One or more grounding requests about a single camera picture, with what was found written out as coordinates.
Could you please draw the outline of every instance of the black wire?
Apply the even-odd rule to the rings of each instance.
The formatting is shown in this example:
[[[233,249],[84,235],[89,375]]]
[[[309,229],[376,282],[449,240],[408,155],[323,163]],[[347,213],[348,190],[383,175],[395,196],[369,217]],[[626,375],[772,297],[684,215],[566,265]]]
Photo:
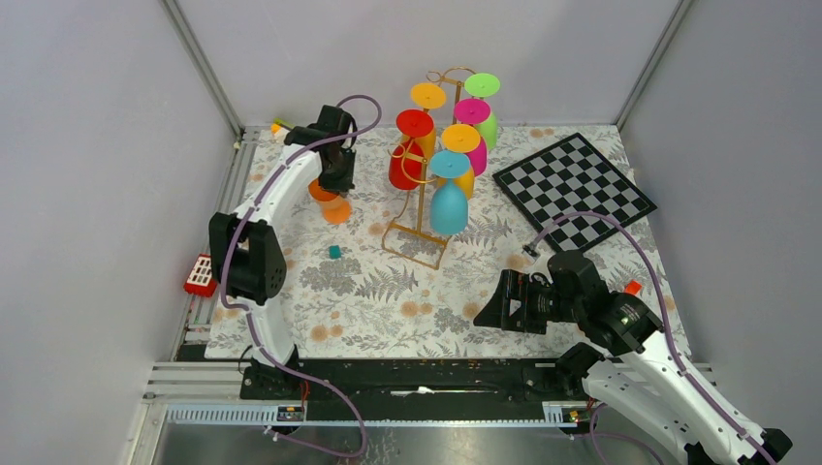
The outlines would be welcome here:
[[[239,360],[237,360],[237,372],[238,372],[240,375],[242,374],[242,370],[240,370],[240,369],[239,369],[239,365],[240,365],[240,363],[242,362],[242,358],[243,358],[243,357],[245,357],[245,355],[246,355],[246,354],[248,354],[248,351],[250,351],[252,347],[254,347],[254,346],[252,346],[251,344],[249,344],[249,345],[248,345],[248,347],[246,347],[246,348],[245,348],[245,350],[244,350],[244,351],[242,351],[242,355],[240,355],[240,356],[239,356]]]

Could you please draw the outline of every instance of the white wall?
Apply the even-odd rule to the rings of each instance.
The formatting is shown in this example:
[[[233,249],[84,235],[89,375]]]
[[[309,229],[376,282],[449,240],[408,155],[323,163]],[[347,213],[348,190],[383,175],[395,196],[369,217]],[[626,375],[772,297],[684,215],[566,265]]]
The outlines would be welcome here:
[[[691,348],[818,463],[822,4],[699,2],[623,132]]]
[[[458,65],[500,77],[490,101],[502,121],[610,123],[677,0],[180,4],[245,124],[304,124],[353,93],[374,96],[393,124],[428,70]]]
[[[156,1],[0,2],[0,462],[114,463],[233,137]]]

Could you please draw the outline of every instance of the wall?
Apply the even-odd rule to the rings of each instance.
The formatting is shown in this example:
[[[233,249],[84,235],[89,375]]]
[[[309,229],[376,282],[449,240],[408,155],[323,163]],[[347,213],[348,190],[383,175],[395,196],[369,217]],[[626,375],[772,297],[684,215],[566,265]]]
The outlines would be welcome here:
[[[677,0],[181,0],[245,124],[313,121],[322,104],[367,93],[385,122],[413,106],[426,71],[497,74],[490,101],[514,123],[617,117]],[[363,104],[355,115],[372,112]],[[449,118],[446,110],[439,112]]]
[[[115,462],[233,137],[156,1],[0,2],[0,450]]]
[[[822,5],[699,2],[623,132],[691,347],[817,463]]]

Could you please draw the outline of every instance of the yellow disc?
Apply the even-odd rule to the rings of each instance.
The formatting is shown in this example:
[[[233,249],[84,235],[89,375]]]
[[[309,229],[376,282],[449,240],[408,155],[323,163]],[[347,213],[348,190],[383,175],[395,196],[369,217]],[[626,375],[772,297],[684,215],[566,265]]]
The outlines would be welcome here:
[[[442,132],[442,144],[457,153],[467,153],[480,144],[480,133],[467,124],[453,124]]]
[[[445,91],[434,83],[422,82],[411,87],[411,100],[424,109],[438,109],[447,99]]]

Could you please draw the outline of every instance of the yellow object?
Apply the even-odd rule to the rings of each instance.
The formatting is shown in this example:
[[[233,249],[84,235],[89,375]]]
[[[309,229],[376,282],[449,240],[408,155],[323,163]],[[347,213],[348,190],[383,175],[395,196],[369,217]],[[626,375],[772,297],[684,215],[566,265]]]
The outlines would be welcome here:
[[[408,139],[408,136],[403,135],[399,143],[406,143]],[[426,160],[430,160],[434,156],[434,147],[436,146],[436,128],[432,129],[424,138],[414,139],[414,142],[423,150],[423,156],[426,157]]]
[[[421,82],[411,87],[411,100],[424,109],[438,109],[448,97],[442,87],[431,82]]]
[[[442,144],[453,152],[467,153],[480,144],[480,133],[468,124],[452,124],[442,132]]]
[[[462,189],[462,192],[465,194],[466,197],[468,197],[469,200],[471,200],[471,198],[474,197],[474,178],[475,177],[476,176],[474,176],[474,169],[469,167],[468,171],[466,171],[465,174],[463,174],[460,177],[454,178],[454,183],[457,184],[457,186],[460,189]],[[439,179],[437,179],[437,187],[438,188],[442,187],[444,184],[445,184],[445,178],[440,177]]]

